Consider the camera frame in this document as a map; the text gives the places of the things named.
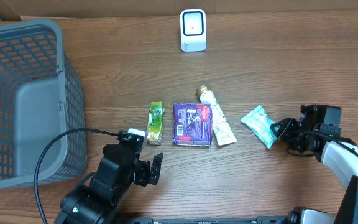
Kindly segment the teal tissue packet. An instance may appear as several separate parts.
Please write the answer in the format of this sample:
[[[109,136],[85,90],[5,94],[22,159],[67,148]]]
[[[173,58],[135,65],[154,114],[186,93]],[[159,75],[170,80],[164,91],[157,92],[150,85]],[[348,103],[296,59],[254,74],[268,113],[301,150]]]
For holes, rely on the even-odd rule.
[[[261,105],[241,118],[241,122],[253,131],[260,141],[266,145],[267,149],[271,149],[277,140],[276,135],[270,129],[271,125],[275,124],[275,122],[267,116],[266,111]]]

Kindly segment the green yellow snack packet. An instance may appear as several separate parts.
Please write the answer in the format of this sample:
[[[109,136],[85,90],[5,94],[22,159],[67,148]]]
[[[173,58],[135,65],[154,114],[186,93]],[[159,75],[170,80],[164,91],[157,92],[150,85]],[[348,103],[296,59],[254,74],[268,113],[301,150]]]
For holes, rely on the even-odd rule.
[[[147,125],[147,141],[150,145],[162,143],[164,105],[161,101],[151,102]]]

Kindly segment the purple Carefree pad packet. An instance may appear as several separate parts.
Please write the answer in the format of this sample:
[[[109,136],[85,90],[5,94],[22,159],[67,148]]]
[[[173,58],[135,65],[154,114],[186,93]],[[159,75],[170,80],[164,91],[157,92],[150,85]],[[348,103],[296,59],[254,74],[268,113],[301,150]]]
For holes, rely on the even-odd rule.
[[[179,146],[210,147],[213,140],[210,104],[175,103],[173,105],[173,143]]]

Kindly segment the white tube gold cap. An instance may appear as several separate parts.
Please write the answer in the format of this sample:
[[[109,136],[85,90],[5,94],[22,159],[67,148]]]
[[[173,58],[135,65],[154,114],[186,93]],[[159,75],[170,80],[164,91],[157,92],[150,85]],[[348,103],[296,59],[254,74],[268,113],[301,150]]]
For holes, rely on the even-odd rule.
[[[202,85],[196,89],[196,94],[201,103],[210,104],[213,117],[213,131],[217,144],[225,146],[237,142],[237,139],[213,93],[208,85]]]

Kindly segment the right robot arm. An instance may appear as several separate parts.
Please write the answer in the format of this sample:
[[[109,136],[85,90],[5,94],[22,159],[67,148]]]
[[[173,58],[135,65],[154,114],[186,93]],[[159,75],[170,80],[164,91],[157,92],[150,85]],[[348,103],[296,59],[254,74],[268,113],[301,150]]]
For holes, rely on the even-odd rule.
[[[286,223],[358,223],[358,147],[341,135],[341,108],[313,104],[300,112],[300,119],[285,118],[270,129],[293,155],[315,157],[331,170],[346,192],[337,213],[295,207]]]

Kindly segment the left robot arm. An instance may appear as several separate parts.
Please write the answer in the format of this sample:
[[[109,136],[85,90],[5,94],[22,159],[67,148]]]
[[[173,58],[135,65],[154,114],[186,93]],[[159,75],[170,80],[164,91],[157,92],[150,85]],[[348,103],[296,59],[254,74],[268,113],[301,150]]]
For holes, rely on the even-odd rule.
[[[98,170],[90,173],[66,195],[55,223],[117,223],[115,210],[131,185],[156,185],[163,154],[153,161],[140,160],[147,133],[138,129],[119,131],[117,144],[103,147]]]

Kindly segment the white barcode scanner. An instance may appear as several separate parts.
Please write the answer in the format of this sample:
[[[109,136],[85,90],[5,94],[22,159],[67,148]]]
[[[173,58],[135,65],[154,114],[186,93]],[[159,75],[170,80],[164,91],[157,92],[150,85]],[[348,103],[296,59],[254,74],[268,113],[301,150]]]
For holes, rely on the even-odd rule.
[[[207,46],[206,14],[202,9],[185,9],[180,14],[180,42],[183,52],[202,52]]]

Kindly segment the grey plastic shopping basket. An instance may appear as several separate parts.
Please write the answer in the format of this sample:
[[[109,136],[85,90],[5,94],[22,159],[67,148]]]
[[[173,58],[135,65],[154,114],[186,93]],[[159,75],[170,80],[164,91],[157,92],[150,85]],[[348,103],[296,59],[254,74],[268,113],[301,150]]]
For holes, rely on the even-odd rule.
[[[0,26],[0,189],[81,176],[84,126],[82,84],[58,24]]]

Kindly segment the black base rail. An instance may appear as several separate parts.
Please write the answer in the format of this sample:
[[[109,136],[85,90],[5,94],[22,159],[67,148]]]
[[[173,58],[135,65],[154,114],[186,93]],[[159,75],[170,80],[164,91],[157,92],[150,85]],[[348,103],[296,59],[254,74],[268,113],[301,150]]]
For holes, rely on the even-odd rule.
[[[125,224],[282,224],[287,222],[286,216],[259,216],[257,218],[172,218],[153,219],[150,217],[131,218]]]

